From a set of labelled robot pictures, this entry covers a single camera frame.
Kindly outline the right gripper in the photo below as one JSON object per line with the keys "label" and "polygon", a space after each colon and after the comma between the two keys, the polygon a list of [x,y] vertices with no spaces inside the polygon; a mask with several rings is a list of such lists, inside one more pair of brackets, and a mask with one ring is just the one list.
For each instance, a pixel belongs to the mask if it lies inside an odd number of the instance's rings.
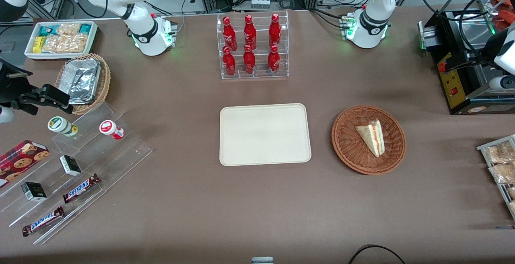
{"label": "right gripper", "polygon": [[70,96],[53,85],[44,84],[37,88],[30,84],[28,77],[33,72],[25,71],[4,59],[0,59],[0,103],[4,107],[22,110],[28,114],[37,114],[42,99],[42,106],[50,106],[72,114],[74,108],[68,104]]}

